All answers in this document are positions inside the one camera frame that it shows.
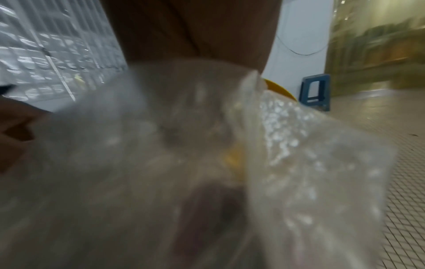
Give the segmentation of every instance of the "plastic stool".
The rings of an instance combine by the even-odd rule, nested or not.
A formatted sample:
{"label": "plastic stool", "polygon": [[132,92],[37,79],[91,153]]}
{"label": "plastic stool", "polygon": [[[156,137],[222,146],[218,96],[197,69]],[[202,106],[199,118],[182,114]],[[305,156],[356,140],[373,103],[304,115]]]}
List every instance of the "plastic stool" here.
{"label": "plastic stool", "polygon": [[[311,83],[319,82],[319,95],[309,97]],[[319,74],[302,79],[300,103],[306,106],[322,106],[324,111],[331,109],[331,76],[329,74]]]}

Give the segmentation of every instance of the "plastic bag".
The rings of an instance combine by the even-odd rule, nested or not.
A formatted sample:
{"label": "plastic bag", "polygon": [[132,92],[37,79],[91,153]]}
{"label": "plastic bag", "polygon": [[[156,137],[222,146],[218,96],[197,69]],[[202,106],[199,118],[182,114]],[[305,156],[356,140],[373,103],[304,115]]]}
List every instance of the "plastic bag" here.
{"label": "plastic bag", "polygon": [[394,150],[264,88],[146,64],[38,123],[0,181],[0,264],[373,268]]}

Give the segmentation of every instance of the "hand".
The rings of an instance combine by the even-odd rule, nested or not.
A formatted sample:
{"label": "hand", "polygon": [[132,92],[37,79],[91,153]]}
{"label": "hand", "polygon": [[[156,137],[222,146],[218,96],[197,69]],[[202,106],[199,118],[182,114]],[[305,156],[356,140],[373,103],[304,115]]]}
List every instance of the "hand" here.
{"label": "hand", "polygon": [[48,112],[0,96],[0,173],[8,170],[34,139],[27,125]]}

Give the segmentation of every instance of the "tiled floor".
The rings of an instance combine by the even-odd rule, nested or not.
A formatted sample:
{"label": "tiled floor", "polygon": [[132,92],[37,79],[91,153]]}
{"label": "tiled floor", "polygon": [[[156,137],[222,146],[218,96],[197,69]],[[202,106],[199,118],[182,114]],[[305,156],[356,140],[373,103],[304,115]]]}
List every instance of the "tiled floor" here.
{"label": "tiled floor", "polygon": [[331,115],[398,146],[378,269],[425,269],[425,90],[332,99]]}

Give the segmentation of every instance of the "white wall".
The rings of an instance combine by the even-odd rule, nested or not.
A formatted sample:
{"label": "white wall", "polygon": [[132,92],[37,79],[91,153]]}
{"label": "white wall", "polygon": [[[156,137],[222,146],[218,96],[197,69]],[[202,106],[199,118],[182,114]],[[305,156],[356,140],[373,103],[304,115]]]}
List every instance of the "white wall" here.
{"label": "white wall", "polygon": [[332,14],[333,0],[284,0],[263,77],[298,99],[302,78],[325,70]]}

